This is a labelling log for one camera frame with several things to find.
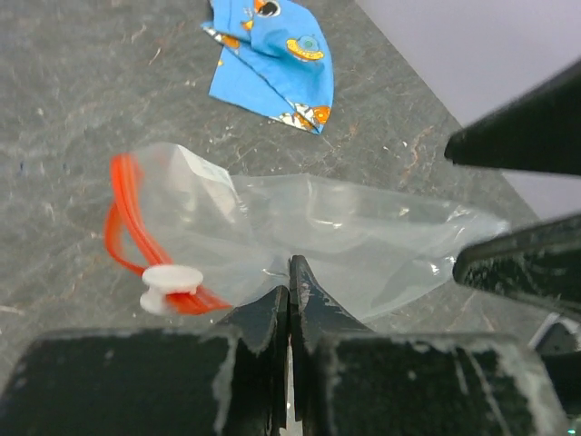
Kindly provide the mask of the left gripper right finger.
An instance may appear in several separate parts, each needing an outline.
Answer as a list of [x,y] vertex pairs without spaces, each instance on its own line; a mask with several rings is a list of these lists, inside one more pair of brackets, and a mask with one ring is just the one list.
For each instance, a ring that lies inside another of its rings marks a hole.
[[296,419],[307,435],[566,435],[559,358],[494,333],[374,332],[290,261]]

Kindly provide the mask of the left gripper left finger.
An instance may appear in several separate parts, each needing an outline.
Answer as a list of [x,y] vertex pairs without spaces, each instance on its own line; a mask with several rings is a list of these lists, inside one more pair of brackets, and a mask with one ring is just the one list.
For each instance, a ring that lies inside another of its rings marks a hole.
[[289,292],[205,331],[46,333],[1,395],[4,435],[276,435],[286,424]]

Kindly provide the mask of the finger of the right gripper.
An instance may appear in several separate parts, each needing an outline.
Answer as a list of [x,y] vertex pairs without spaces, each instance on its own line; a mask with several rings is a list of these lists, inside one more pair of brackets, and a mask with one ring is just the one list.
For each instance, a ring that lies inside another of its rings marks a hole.
[[453,133],[453,164],[580,174],[580,63]]
[[464,248],[453,267],[460,285],[580,321],[580,216],[506,233]]

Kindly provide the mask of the clear zip bag orange zipper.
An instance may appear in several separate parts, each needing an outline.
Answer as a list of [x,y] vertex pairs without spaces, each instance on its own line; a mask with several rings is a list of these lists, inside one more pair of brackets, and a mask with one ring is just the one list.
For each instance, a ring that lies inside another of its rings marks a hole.
[[202,315],[259,300],[305,257],[361,320],[449,280],[459,252],[508,223],[460,203],[309,174],[230,175],[178,144],[110,163],[104,245],[145,284],[149,313]]

